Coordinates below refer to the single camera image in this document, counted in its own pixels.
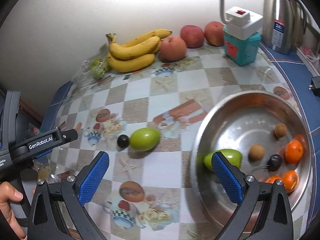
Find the person left hand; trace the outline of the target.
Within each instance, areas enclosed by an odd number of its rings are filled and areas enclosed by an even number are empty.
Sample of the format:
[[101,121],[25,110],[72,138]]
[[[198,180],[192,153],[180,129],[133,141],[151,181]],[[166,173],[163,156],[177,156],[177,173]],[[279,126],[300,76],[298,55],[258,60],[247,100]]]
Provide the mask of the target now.
[[12,230],[16,233],[19,239],[27,239],[25,232],[18,224],[14,212],[9,204],[9,201],[21,202],[23,200],[23,194],[15,189],[9,182],[5,181],[0,185],[0,199],[1,212]]

